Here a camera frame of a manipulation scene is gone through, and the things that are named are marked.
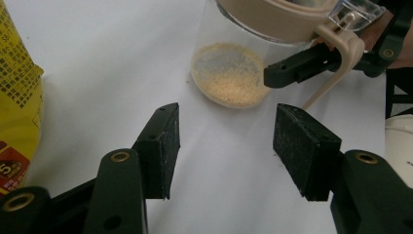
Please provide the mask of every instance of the snack bag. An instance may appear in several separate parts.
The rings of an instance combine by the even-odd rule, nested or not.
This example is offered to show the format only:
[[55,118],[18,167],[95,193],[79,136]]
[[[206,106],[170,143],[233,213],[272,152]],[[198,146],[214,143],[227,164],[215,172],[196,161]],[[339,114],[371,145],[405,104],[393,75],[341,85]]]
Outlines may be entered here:
[[37,148],[42,74],[0,0],[0,196],[22,185]]

